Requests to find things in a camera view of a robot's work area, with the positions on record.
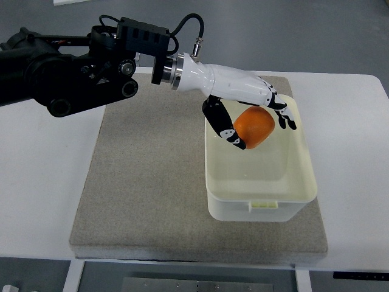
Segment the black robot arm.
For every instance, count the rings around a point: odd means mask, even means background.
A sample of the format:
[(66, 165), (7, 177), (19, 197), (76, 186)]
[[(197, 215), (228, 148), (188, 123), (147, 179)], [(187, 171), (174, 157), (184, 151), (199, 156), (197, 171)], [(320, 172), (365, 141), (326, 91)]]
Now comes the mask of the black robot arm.
[(177, 32), (120, 18), (86, 36), (42, 35), (26, 28), (1, 44), (1, 105), (33, 99), (65, 117), (136, 95), (136, 55), (154, 57), (151, 81), (177, 84)]

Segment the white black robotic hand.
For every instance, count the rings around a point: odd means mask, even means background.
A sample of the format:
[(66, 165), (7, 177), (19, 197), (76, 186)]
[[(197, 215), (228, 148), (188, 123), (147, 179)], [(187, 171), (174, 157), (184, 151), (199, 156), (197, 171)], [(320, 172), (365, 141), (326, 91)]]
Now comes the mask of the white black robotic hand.
[(162, 80), (180, 92), (200, 90), (206, 96), (202, 112), (215, 133), (244, 150), (247, 142), (238, 134), (222, 100), (245, 105), (266, 106), (275, 111), (280, 127), (296, 130), (292, 111), (275, 88), (252, 71), (195, 62), (187, 53), (179, 54), (166, 65)]

